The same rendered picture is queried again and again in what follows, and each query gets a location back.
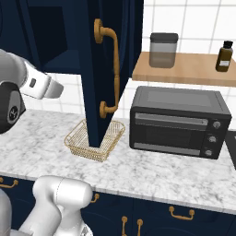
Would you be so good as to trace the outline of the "dark blue wall cabinet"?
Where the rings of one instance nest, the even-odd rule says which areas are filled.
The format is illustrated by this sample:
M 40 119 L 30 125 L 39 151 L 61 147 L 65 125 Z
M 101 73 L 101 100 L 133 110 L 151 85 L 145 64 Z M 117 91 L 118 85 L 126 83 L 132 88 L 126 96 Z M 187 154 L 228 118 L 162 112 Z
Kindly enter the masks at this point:
M 99 18 L 118 38 L 121 73 L 141 52 L 144 0 L 0 0 L 0 49 L 44 72 L 79 74 L 82 29 Z

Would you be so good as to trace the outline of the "black toaster oven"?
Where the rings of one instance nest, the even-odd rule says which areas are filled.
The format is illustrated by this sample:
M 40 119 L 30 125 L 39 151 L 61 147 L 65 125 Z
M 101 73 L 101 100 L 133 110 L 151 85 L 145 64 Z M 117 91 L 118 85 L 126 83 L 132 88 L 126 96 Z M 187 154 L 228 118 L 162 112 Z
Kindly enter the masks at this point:
M 136 113 L 208 120 L 198 124 L 137 120 Z M 221 93 L 214 90 L 140 86 L 130 109 L 131 148 L 217 159 L 231 121 Z

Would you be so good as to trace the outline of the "dark blue cabinet door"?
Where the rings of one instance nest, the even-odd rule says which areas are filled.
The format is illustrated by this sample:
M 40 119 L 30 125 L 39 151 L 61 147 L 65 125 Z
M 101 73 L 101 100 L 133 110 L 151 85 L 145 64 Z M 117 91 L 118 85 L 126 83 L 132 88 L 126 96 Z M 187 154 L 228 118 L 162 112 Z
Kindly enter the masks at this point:
M 119 53 L 120 89 L 124 89 L 130 77 L 133 47 L 132 7 L 134 0 L 81 0 L 80 66 L 84 103 L 87 118 L 88 142 L 99 147 L 107 131 L 113 114 L 100 116 L 100 104 L 104 101 L 109 107 L 115 105 L 122 96 L 114 92 L 113 51 Z M 103 42 L 95 42 L 94 21 L 100 19 L 105 28 L 114 30 L 114 39 L 105 36 Z

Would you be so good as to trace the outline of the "brown bottle with black cap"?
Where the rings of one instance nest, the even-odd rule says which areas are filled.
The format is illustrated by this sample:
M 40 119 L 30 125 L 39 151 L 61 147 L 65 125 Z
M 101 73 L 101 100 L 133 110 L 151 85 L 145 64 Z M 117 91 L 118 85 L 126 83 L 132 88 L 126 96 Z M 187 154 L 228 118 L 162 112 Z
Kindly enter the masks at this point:
M 232 41 L 224 41 L 223 46 L 218 52 L 218 60 L 216 62 L 216 70 L 218 72 L 227 72 L 230 66 L 230 60 L 233 54 Z

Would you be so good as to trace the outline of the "dark blue base cupboards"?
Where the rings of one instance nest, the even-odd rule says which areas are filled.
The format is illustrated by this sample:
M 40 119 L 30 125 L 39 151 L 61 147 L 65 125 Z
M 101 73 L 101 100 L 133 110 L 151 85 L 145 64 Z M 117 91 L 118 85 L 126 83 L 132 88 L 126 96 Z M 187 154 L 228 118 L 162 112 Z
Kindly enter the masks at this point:
M 18 230 L 36 204 L 32 189 L 37 180 L 0 177 L 4 178 L 4 184 L 9 185 L 13 180 L 18 180 L 18 185 L 13 188 L 0 187 L 9 197 L 12 206 L 11 229 Z M 95 194 L 100 194 L 97 202 L 80 209 L 81 217 L 93 236 L 122 236 L 122 216 L 127 216 L 127 236 L 137 236 L 136 222 L 139 218 L 143 219 L 140 236 L 236 236 L 236 215 L 93 190 L 91 200 Z M 188 221 L 173 218 L 170 206 L 174 207 L 175 215 L 186 217 L 189 216 L 189 210 L 193 209 L 194 219 Z

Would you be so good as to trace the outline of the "grey jar with dark lid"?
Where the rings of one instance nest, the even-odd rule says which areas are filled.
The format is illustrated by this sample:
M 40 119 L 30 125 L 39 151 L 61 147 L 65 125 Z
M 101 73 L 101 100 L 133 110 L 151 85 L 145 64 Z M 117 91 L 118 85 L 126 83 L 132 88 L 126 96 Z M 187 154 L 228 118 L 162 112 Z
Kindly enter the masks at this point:
M 149 65 L 157 68 L 172 68 L 179 36 L 177 33 L 152 32 L 150 35 Z

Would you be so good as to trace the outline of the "wooden wall shelf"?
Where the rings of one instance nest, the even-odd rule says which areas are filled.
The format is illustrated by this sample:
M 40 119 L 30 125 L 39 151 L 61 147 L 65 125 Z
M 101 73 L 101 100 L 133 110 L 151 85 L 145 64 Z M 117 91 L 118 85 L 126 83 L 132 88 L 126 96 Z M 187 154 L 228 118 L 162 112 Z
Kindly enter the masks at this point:
M 149 65 L 149 52 L 142 52 L 132 79 L 236 88 L 236 62 L 231 60 L 227 72 L 218 72 L 215 69 L 217 59 L 216 54 L 177 53 L 174 67 L 156 68 Z

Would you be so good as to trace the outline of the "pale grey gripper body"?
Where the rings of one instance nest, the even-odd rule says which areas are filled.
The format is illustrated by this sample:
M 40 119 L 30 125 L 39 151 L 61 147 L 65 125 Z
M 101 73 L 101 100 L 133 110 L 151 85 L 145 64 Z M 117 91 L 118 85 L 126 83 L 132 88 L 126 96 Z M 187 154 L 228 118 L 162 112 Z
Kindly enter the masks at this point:
M 64 86 L 46 75 L 43 78 L 43 97 L 47 99 L 58 99 L 64 90 Z

